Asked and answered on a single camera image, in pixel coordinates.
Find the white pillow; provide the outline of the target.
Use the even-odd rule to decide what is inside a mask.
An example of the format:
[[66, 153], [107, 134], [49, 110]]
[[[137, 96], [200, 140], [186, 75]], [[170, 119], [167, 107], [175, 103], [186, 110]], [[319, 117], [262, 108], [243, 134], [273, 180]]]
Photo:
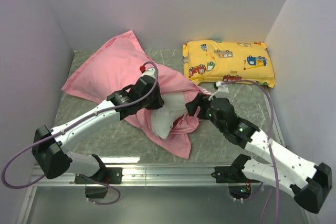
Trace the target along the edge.
[[163, 106], [154, 110], [151, 115], [151, 130], [161, 139], [166, 139], [173, 128], [174, 122], [187, 113], [184, 94], [167, 93], [163, 94]]

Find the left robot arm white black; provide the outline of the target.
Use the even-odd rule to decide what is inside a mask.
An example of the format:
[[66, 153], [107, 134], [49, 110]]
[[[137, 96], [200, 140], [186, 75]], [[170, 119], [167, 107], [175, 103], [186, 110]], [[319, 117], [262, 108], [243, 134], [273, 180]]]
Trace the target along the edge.
[[154, 74], [143, 74], [135, 84], [115, 91], [82, 116], [53, 129], [39, 127], [32, 154], [48, 179], [68, 172], [88, 177], [93, 183], [107, 179], [107, 168], [96, 154], [72, 151], [83, 138], [104, 125], [119, 122], [142, 109], [157, 110], [164, 104]]

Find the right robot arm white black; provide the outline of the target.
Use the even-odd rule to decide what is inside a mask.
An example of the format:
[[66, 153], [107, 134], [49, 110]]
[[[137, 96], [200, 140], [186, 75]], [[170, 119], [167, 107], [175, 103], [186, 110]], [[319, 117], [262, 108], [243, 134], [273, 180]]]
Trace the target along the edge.
[[325, 163], [308, 161], [276, 141], [253, 123], [235, 113], [227, 98], [211, 98], [199, 93], [186, 104], [190, 116], [209, 120], [234, 145], [265, 161], [239, 155], [232, 163], [231, 175], [237, 182], [257, 180], [279, 188], [294, 198], [304, 210], [320, 212], [332, 189], [332, 169]]

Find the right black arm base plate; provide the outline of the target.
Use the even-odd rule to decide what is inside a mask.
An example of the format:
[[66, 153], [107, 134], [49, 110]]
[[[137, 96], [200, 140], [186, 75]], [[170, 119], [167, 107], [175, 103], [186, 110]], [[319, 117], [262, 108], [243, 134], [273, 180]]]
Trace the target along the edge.
[[264, 189], [262, 182], [248, 179], [232, 166], [215, 166], [211, 176], [217, 184], [227, 184], [228, 195], [233, 201], [249, 201]]

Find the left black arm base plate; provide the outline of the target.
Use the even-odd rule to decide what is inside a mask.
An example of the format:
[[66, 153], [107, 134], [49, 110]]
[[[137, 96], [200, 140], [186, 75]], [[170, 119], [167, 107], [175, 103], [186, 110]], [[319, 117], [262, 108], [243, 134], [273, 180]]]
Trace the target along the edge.
[[85, 185], [85, 196], [88, 199], [104, 199], [113, 189], [111, 186], [119, 185], [122, 182], [121, 167], [108, 167], [105, 171], [87, 178], [84, 175], [76, 174], [74, 184]]

